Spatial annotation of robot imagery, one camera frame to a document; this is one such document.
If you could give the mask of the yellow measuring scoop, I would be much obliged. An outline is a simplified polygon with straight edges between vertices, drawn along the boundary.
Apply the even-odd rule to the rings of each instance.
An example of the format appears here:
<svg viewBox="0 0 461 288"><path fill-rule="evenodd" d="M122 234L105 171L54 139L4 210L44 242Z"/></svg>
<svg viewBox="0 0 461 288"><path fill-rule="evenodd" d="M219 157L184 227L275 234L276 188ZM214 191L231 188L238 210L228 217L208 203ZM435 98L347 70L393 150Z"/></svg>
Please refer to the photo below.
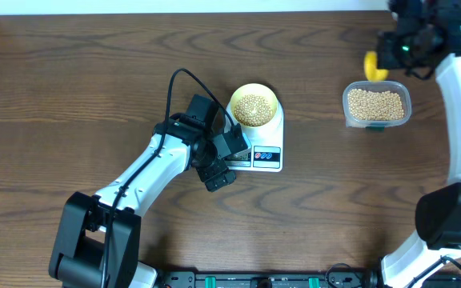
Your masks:
<svg viewBox="0 0 461 288"><path fill-rule="evenodd" d="M363 60L363 69L369 82L381 82L387 79L388 70L378 68L378 55L374 51L368 51Z"/></svg>

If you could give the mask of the yellow-green bowl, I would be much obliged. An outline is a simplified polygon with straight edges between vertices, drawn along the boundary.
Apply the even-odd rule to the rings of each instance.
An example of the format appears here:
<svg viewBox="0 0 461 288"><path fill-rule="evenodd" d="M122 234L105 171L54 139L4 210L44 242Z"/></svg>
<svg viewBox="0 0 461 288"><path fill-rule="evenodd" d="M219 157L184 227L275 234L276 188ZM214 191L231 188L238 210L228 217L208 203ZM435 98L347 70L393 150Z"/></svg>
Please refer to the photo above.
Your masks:
<svg viewBox="0 0 461 288"><path fill-rule="evenodd" d="M265 126L279 110L279 100L273 90L258 83L240 86L231 96L230 115L245 127Z"/></svg>

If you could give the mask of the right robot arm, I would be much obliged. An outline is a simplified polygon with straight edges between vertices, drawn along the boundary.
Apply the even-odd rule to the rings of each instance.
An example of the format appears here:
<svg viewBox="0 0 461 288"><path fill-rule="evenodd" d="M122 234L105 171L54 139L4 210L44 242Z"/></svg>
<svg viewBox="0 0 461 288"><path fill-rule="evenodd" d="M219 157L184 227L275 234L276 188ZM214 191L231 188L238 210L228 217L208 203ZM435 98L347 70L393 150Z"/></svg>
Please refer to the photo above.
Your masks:
<svg viewBox="0 0 461 288"><path fill-rule="evenodd" d="M403 69L417 77L434 77L443 96L450 147L447 186L421 197L415 231L379 269L363 280L365 287L421 287L435 272L461 258L461 1L390 1L396 28L379 35L375 67Z"/></svg>

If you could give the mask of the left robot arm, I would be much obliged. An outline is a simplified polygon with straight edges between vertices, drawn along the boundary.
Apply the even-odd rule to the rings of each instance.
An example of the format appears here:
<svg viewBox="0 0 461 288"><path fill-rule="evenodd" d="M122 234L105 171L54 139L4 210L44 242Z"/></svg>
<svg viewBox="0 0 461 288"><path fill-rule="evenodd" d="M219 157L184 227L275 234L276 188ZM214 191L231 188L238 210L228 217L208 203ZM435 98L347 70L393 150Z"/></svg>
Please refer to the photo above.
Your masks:
<svg viewBox="0 0 461 288"><path fill-rule="evenodd" d="M235 174L215 145L218 104L195 95L186 113L154 128L146 150L110 185L66 201L48 273L64 287L152 287L158 271L138 260L141 222L167 184L197 169L209 191Z"/></svg>

